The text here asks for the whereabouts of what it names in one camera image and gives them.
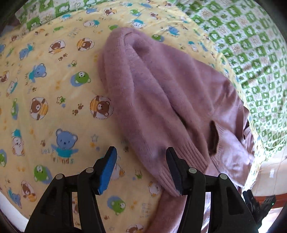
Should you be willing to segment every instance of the metal bolt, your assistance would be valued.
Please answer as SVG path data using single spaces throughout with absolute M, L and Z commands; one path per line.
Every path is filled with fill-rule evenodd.
M 93 168 L 87 168 L 87 169 L 86 169 L 86 173 L 92 173 L 93 171 L 94 171 Z
M 220 174 L 220 178 L 223 179 L 223 180 L 226 180 L 226 179 L 227 179 L 227 175 L 225 175 L 225 174 Z
M 188 169 L 188 171 L 192 174 L 195 174 L 197 172 L 197 170 L 195 168 L 190 168 L 190 169 Z
M 57 180 L 60 180 L 60 179 L 62 179 L 63 178 L 63 174 L 58 174 L 58 175 L 56 175 L 56 179 Z

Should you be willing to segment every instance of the blue gripper pad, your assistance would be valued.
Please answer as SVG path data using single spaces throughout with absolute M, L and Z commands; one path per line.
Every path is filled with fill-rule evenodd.
M 110 182 L 110 177 L 113 173 L 114 166 L 117 161 L 117 150 L 115 147 L 110 147 L 107 151 L 105 157 L 108 156 L 106 164 L 104 165 L 102 174 L 100 176 L 100 186 L 98 188 L 98 192 L 100 195 L 108 188 L 108 184 Z

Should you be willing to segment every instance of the yellow bedsheet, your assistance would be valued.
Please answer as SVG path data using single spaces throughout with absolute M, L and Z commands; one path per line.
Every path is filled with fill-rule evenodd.
M 213 42 L 164 1 L 103 3 L 24 36 L 20 30 L 6 34 L 0 41 L 0 187 L 27 218 L 56 174 L 81 172 L 113 145 L 117 164 L 108 189 L 97 196 L 105 229 L 140 232 L 152 221 L 161 187 L 121 135 L 97 74 L 100 50 L 117 27 L 142 30 L 209 64 L 232 81 L 246 103 Z M 73 211 L 80 227 L 76 196 Z

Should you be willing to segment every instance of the ribbed cuff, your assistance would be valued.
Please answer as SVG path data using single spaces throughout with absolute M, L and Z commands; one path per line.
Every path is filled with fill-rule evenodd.
M 187 142 L 179 147 L 174 147 L 177 156 L 184 159 L 190 167 L 198 169 L 200 172 L 204 173 L 209 161 L 206 161 L 204 157 L 200 154 L 198 149 L 193 145 L 192 142 Z M 167 162 L 164 163 L 162 171 L 158 177 L 159 182 L 165 184 L 165 189 L 170 195 L 178 197 L 179 192 L 175 189 L 175 185 L 169 171 Z

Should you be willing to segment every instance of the white wall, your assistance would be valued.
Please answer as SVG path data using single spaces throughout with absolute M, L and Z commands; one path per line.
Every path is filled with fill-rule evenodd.
M 252 188 L 253 196 L 270 196 L 287 193 L 287 147 L 267 162 L 263 162 Z

